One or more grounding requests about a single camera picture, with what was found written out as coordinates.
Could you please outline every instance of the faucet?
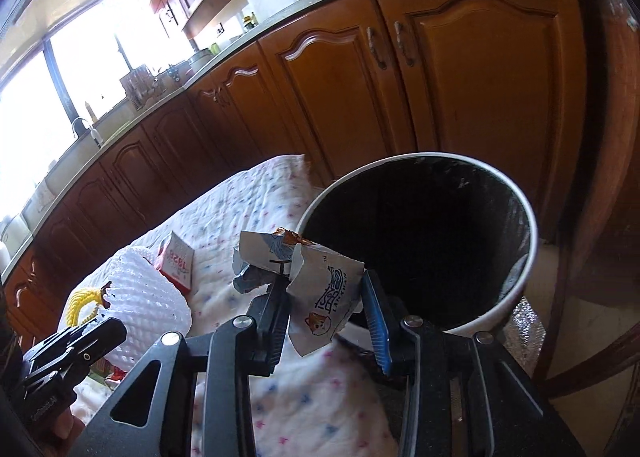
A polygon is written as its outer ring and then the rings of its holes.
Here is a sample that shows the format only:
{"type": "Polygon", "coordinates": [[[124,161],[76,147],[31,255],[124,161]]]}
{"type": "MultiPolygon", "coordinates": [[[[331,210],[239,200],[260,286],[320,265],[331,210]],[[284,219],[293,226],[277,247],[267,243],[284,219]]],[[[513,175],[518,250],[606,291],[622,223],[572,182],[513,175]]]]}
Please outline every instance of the faucet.
{"type": "Polygon", "coordinates": [[[76,134],[76,129],[74,128],[74,125],[76,124],[76,121],[78,121],[78,120],[84,121],[84,123],[86,123],[89,126],[89,134],[94,139],[95,144],[98,145],[98,148],[101,148],[102,145],[104,144],[104,140],[102,139],[102,136],[100,135],[100,132],[98,132],[96,129],[94,129],[94,126],[91,123],[89,123],[89,121],[87,121],[86,119],[84,119],[81,116],[78,116],[76,119],[74,119],[71,122],[71,130],[73,130],[74,136],[76,138],[78,137],[78,135],[76,134]]]}

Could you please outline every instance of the quilted bed cover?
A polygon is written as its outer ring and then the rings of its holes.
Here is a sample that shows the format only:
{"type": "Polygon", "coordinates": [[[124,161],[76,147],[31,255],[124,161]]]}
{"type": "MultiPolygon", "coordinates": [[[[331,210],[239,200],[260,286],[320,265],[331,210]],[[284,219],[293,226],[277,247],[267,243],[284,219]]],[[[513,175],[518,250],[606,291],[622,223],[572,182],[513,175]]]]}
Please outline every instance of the quilted bed cover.
{"type": "MultiPolygon", "coordinates": [[[[294,229],[318,194],[303,156],[280,156],[239,172],[131,243],[157,251],[172,230],[194,248],[193,317],[189,336],[215,331],[246,312],[258,289],[239,294],[232,284],[232,249],[241,230],[294,229]]],[[[78,287],[100,287],[105,262],[78,287]]],[[[204,375],[196,386],[192,456],[200,455],[204,375]]],[[[337,342],[300,357],[285,341],[271,377],[251,377],[251,404],[258,457],[395,456],[382,404],[369,374],[337,342]]],[[[92,379],[78,387],[73,413],[85,423],[110,395],[92,379]]]]}

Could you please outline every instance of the trash can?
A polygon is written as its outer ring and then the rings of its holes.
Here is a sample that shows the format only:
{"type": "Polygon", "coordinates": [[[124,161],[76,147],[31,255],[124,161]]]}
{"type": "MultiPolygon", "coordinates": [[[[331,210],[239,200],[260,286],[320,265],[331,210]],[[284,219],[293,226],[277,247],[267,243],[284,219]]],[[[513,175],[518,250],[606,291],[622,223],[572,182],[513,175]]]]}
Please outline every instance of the trash can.
{"type": "MultiPolygon", "coordinates": [[[[422,152],[376,161],[334,182],[297,227],[374,269],[387,294],[453,334],[503,323],[536,256],[533,210],[494,167],[422,152]]],[[[363,313],[341,333],[370,349],[363,313]]]]}

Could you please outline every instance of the crumpled paper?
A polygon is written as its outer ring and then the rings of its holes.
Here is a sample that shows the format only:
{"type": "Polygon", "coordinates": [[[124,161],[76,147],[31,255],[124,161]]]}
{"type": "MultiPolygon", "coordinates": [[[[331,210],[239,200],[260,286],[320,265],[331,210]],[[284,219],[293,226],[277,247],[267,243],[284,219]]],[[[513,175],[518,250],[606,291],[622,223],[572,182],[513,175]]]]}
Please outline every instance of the crumpled paper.
{"type": "Polygon", "coordinates": [[[273,282],[275,274],[289,277],[289,339],[305,356],[327,345],[358,308],[364,264],[280,228],[242,231],[234,272],[239,293],[273,282]]]}

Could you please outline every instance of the floor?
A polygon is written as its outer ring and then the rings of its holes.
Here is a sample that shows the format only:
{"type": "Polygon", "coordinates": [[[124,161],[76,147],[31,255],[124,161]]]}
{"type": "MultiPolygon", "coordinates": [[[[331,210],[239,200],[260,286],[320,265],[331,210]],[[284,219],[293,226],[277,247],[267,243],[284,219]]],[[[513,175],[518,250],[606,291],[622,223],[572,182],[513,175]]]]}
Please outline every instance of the floor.
{"type": "MultiPolygon", "coordinates": [[[[558,249],[541,246],[525,295],[548,325],[558,267],[558,249]]],[[[604,307],[569,296],[549,376],[596,354],[640,321],[640,307],[604,307]]],[[[601,457],[631,383],[633,368],[594,387],[552,401],[588,457],[601,457]]]]}

